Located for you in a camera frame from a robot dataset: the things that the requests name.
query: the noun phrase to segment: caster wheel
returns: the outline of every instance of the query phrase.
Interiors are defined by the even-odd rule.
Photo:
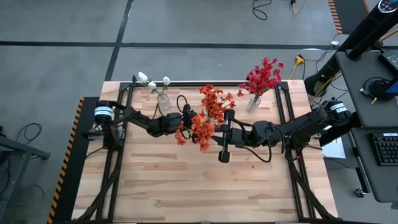
[[[359,197],[359,198],[363,198],[363,197],[365,197],[365,195],[366,195],[366,193],[363,192],[363,190],[362,190],[361,187],[358,188],[358,189],[355,189],[355,190],[354,190],[354,193],[355,193],[355,195],[356,195],[357,197]]]

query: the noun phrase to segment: concrete floor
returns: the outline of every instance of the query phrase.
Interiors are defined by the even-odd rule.
[[[2,0],[0,40],[39,42],[115,42],[127,0]],[[375,5],[369,0],[369,6]],[[135,0],[123,42],[234,43],[328,45],[336,34],[327,0],[308,0],[299,16],[288,1],[273,1],[264,10],[267,21],[256,19],[251,0]],[[344,41],[346,35],[336,39]],[[389,44],[398,45],[398,38]],[[106,75],[111,47],[17,47],[0,46],[0,125],[14,139],[23,125],[43,126],[33,146],[52,153],[47,162],[34,160],[12,198],[5,223],[47,220],[55,184],[63,161],[73,116],[82,96],[98,96]],[[293,49],[165,49],[122,48],[112,80],[130,80],[139,71],[154,80],[241,80],[262,57],[277,57],[286,64],[287,78],[294,57],[316,59],[322,50]],[[327,58],[319,63],[321,67]],[[302,78],[302,67],[295,79]],[[307,61],[305,76],[314,74]],[[345,89],[342,78],[335,86]],[[330,88],[323,99],[340,96]],[[349,94],[341,98],[353,110]],[[341,160],[354,167],[350,150]],[[369,194],[357,198],[359,187],[353,170],[326,161],[336,206],[341,218],[359,222],[396,223],[397,210],[377,203]],[[44,198],[32,187],[45,190]]]

